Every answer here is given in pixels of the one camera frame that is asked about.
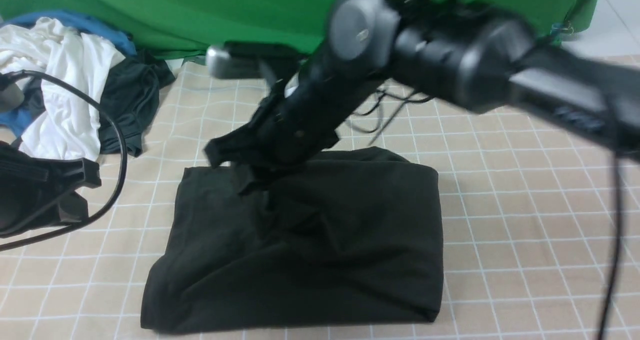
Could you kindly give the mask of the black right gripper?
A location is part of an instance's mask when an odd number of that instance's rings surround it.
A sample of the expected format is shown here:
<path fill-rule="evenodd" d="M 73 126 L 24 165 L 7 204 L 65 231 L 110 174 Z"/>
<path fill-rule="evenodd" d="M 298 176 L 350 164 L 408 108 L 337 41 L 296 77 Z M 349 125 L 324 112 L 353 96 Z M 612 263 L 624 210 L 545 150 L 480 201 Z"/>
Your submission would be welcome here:
<path fill-rule="evenodd" d="M 214 169 L 231 164 L 240 194 L 300 171 L 320 151 L 339 141 L 338 127 L 384 82 L 379 74 L 349 78 L 322 60 L 310 59 L 291 94 L 285 89 L 297 73 L 294 59 L 257 58 L 256 74 L 270 86 L 249 121 L 213 138 L 204 151 Z"/>

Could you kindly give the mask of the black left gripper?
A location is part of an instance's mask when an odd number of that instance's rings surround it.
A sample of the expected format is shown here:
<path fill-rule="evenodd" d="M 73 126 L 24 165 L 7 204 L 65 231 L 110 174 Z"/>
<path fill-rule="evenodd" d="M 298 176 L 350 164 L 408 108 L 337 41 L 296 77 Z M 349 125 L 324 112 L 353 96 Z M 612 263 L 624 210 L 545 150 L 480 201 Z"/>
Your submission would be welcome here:
<path fill-rule="evenodd" d="M 2 145 L 0 167 L 2 238 L 86 220 L 89 205 L 77 189 L 102 185 L 99 164 L 87 158 L 34 158 Z"/>

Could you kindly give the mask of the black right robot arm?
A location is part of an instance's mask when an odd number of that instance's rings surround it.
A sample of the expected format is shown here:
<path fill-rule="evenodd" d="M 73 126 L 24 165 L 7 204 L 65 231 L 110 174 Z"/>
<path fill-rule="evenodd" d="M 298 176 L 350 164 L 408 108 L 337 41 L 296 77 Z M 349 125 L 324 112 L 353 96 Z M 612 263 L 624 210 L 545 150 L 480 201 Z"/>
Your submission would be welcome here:
<path fill-rule="evenodd" d="M 639 160 L 639 70 L 544 43 L 518 14 L 489 3 L 335 0 L 324 37 L 301 62 L 281 44 L 211 46 L 222 80 L 263 76 L 270 94 L 247 124 L 205 146 L 212 167 L 279 171 L 338 141 L 336 129 L 387 80 L 470 113 L 512 106 Z"/>

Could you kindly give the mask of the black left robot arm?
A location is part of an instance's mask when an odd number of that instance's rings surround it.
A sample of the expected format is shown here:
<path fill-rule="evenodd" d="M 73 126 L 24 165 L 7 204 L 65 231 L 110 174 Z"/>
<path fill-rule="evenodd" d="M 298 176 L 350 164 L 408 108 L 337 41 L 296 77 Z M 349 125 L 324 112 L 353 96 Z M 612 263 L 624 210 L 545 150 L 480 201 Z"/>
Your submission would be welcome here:
<path fill-rule="evenodd" d="M 5 141 L 0 167 L 2 238 L 87 220 L 89 204 L 77 190 L 102 185 L 97 162 L 30 157 Z"/>

